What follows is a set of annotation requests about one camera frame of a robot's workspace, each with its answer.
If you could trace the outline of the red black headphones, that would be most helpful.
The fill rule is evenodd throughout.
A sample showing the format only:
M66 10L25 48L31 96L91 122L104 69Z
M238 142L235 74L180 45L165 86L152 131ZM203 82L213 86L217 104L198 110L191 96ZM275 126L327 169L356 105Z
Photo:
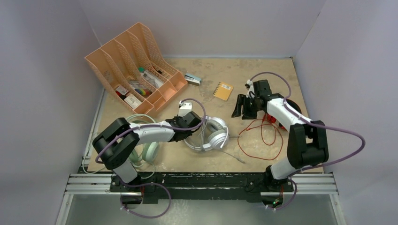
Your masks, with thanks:
M292 125L304 124L304 122L299 119L301 114L293 109L284 98L274 98L268 101L266 113L282 124L288 133Z

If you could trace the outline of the white over-ear headphones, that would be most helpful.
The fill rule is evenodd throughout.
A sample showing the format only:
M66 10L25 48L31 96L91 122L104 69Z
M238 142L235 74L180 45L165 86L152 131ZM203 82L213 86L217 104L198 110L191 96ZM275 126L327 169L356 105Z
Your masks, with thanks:
M218 117L206 116L201 126L201 141L199 145L192 145L184 140L184 143L192 150L203 152L209 150L221 150L229 140L229 128L227 123Z

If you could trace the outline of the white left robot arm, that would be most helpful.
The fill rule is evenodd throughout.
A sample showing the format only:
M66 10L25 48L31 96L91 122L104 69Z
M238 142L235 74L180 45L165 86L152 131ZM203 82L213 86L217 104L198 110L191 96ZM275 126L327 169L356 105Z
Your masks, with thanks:
M148 124L129 123L125 118L118 118L92 141L98 154L96 162L103 163L113 171L127 191L136 191L140 185L139 175L128 160L134 148L152 142L184 140L198 130L203 122L204 119L195 112Z

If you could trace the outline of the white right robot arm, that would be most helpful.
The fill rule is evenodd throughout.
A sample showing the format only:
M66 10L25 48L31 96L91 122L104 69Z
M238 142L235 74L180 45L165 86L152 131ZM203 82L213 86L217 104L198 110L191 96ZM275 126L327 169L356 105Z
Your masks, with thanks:
M247 94L239 94L232 117L243 120L257 118L263 111L274 117L289 133L287 156L270 165L264 172L263 184L270 191L276 190L294 172L305 166L317 166L329 158L326 130L322 121L313 121L289 105L279 93L273 93L267 80L245 84Z

